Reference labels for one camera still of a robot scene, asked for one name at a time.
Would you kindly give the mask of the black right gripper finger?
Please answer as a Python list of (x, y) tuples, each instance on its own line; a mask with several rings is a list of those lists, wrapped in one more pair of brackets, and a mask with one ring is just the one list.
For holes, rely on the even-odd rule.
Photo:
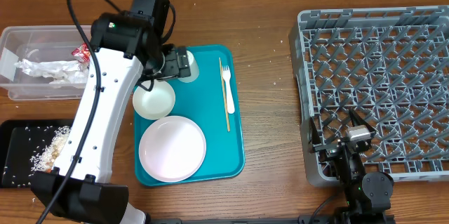
[(322, 144), (319, 132), (316, 128), (314, 120), (309, 119), (309, 136), (308, 136), (308, 150), (309, 152), (317, 152), (317, 148)]
[(365, 126), (368, 131), (370, 132), (371, 136), (375, 136), (376, 135), (376, 130), (368, 123), (366, 122), (364, 119), (362, 119), (357, 112), (355, 112), (355, 110), (350, 109), (349, 110), (349, 117), (351, 119), (352, 122), (352, 126)]

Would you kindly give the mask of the green-white bowl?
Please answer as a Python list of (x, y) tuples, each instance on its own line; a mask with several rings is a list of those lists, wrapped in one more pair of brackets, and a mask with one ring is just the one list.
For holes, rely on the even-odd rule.
[(154, 81), (151, 91), (137, 86), (133, 93), (133, 108), (144, 119), (157, 120), (167, 116), (175, 105), (175, 92), (166, 81)]

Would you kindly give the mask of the red snack wrapper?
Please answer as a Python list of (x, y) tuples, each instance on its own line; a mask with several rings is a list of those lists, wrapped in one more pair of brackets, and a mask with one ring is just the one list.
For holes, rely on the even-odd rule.
[(85, 43), (71, 52), (72, 56), (81, 63), (89, 63), (91, 53)]

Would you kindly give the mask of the white napkin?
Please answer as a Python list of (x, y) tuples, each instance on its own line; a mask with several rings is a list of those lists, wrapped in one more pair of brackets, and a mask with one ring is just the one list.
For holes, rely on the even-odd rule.
[(23, 59), (15, 66), (30, 77), (53, 79), (51, 84), (85, 84), (89, 73), (88, 64), (78, 60), (32, 62)]

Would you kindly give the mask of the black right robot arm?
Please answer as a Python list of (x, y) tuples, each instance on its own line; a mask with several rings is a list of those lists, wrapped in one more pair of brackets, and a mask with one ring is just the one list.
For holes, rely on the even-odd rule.
[(352, 126), (346, 135), (328, 143), (320, 142), (313, 119), (309, 120), (309, 152), (317, 153), (319, 161), (335, 167), (347, 205), (337, 207), (330, 216), (321, 216), (324, 223), (394, 223), (385, 211), (391, 208), (394, 179), (387, 173), (368, 173), (360, 154), (371, 148), (376, 130), (354, 110), (349, 111)]

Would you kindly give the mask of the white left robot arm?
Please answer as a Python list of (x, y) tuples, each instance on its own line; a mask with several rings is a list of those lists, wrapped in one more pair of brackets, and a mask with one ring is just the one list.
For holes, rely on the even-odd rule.
[(133, 0), (131, 8), (103, 13), (82, 34), (90, 66), (65, 146), (49, 172), (37, 171), (31, 190), (53, 214), (82, 223), (149, 223), (130, 204), (125, 185), (113, 185), (112, 159), (128, 99), (145, 81), (191, 74), (187, 49), (169, 42), (175, 17), (169, 0)]

